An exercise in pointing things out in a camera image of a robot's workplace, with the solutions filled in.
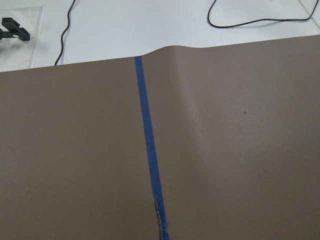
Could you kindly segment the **clear plastic bag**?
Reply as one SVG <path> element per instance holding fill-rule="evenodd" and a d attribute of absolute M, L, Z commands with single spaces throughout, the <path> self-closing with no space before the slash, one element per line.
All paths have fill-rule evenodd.
<path fill-rule="evenodd" d="M 1 72 L 35 66 L 44 14 L 44 5 L 0 11 Z"/>

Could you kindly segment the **black plastic part in bag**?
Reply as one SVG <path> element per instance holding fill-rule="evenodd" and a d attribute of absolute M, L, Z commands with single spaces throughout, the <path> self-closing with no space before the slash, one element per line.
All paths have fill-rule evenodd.
<path fill-rule="evenodd" d="M 23 42 L 30 41 L 30 33 L 11 17 L 3 17 L 1 25 L 7 31 L 0 30 L 0 39 L 19 39 Z"/>

